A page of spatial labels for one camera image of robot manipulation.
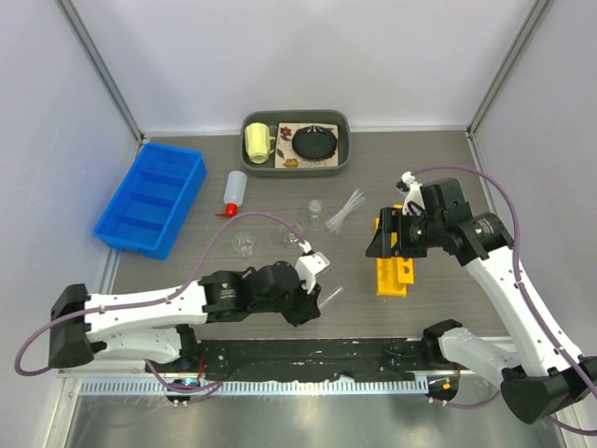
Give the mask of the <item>yellow test tube rack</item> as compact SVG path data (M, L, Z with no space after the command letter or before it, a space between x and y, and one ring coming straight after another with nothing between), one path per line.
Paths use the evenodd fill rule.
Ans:
M378 296L406 297L408 286L415 283L413 259L376 258L376 282Z

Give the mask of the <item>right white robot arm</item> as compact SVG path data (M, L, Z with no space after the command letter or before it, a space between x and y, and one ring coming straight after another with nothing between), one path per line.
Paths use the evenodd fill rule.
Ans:
M551 315L503 221L492 213L474 215L455 178L422 184L406 172L396 187L405 202L381 210L367 257L417 259L431 248L444 250L481 286L516 348L509 352L448 319L424 330L424 363L472 370L499 389L525 424L595 392L595 357L585 356Z

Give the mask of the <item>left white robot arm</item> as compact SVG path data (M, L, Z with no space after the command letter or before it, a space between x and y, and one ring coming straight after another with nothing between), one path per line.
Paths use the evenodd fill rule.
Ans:
M49 366L70 369L94 359L148 359L191 371L199 359L193 327L276 313L294 327L320 316L317 277L330 265L320 253L243 272L218 271L186 289L90 294L67 287L50 311Z

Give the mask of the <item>glass test tube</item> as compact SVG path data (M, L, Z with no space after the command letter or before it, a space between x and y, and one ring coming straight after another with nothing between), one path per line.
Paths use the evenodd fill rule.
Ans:
M343 290L344 290L343 287L337 287L336 289L334 289L330 294L328 294L326 297L324 297L324 299L319 303L319 307L324 308L324 307L328 306L333 300L335 300L343 292Z

